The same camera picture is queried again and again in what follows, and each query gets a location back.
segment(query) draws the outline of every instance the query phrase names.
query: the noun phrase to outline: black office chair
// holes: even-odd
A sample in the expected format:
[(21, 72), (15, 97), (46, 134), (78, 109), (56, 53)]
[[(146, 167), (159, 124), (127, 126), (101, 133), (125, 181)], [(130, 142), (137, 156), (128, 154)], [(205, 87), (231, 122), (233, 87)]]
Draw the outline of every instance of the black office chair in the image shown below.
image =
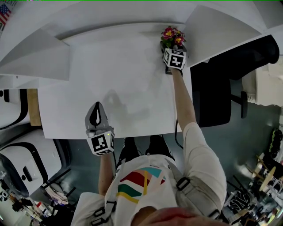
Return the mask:
[(241, 118), (247, 116), (248, 99), (231, 94), (230, 79), (239, 80), (251, 71), (275, 64), (279, 48), (271, 35), (226, 51), (191, 67), (193, 104), (200, 127), (226, 124), (231, 117), (231, 101), (241, 105)]

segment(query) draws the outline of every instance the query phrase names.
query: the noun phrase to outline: black pants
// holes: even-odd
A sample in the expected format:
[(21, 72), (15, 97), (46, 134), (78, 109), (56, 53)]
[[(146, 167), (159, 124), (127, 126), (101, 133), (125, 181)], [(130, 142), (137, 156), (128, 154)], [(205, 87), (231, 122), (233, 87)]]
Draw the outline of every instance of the black pants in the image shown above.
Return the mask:
[[(163, 136), (153, 135), (150, 137), (150, 145), (149, 145), (149, 148), (146, 150), (145, 154), (148, 154), (148, 153), (150, 153), (151, 155), (152, 154), (163, 154), (163, 155), (166, 155), (172, 158), (175, 161), (174, 157), (169, 152), (169, 149), (166, 145), (166, 142)], [(138, 153), (136, 144), (134, 142), (134, 138), (127, 137), (125, 139), (125, 147), (123, 148), (120, 154), (117, 167), (121, 165), (122, 160), (125, 159), (126, 162), (128, 162), (139, 156), (140, 155)]]

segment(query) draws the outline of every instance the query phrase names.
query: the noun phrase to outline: white tabletop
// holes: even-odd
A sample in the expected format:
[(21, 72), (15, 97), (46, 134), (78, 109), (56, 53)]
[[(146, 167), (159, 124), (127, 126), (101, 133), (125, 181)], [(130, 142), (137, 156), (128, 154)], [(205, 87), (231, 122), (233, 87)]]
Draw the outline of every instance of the white tabletop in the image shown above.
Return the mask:
[[(174, 132), (174, 86), (165, 74), (160, 32), (138, 32), (134, 25), (137, 32), (127, 33), (125, 26), (65, 41), (71, 46), (69, 82), (38, 90), (46, 138), (86, 139), (84, 118), (97, 101), (116, 138)], [(183, 74), (191, 95), (190, 68)]]

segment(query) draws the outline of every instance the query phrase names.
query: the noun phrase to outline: person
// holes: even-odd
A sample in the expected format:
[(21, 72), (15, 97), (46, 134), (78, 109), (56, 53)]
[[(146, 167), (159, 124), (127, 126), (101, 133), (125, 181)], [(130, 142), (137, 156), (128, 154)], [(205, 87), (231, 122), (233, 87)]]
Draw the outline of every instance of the person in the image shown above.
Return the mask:
[[(218, 157), (208, 147), (196, 123), (195, 111), (181, 72), (171, 68), (177, 118), (184, 137), (184, 176), (198, 181), (202, 196), (208, 196), (223, 207), (226, 197), (226, 177)], [(146, 155), (139, 156), (133, 138), (126, 138), (114, 178), (111, 155), (101, 156), (99, 194), (83, 193), (80, 196), (71, 225), (91, 225), (98, 209), (106, 212), (110, 197), (115, 197), (111, 215), (114, 226), (222, 226), (220, 221), (201, 216), (191, 208), (179, 207), (179, 187), (173, 175), (171, 156), (163, 136), (150, 137)]]

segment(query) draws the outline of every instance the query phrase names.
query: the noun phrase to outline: white t-shirt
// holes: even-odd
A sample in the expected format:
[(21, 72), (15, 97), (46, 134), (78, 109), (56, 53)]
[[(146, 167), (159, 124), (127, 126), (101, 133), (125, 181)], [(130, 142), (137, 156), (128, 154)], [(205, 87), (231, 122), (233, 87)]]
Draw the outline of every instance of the white t-shirt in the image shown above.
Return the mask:
[[(184, 176), (202, 180), (215, 192), (223, 205), (226, 197), (226, 177), (218, 157), (206, 144), (196, 123), (188, 124), (183, 136)], [(113, 191), (112, 183), (105, 197), (90, 192), (81, 194), (71, 225), (87, 225), (85, 219), (91, 216), (112, 192), (115, 192), (117, 197), (116, 211), (111, 215), (114, 226), (130, 226), (135, 214), (143, 207), (151, 206), (157, 210), (177, 207), (176, 181), (166, 159), (175, 163), (161, 154), (143, 155), (126, 162), (122, 176), (116, 176), (114, 179), (120, 179), (117, 191)]]

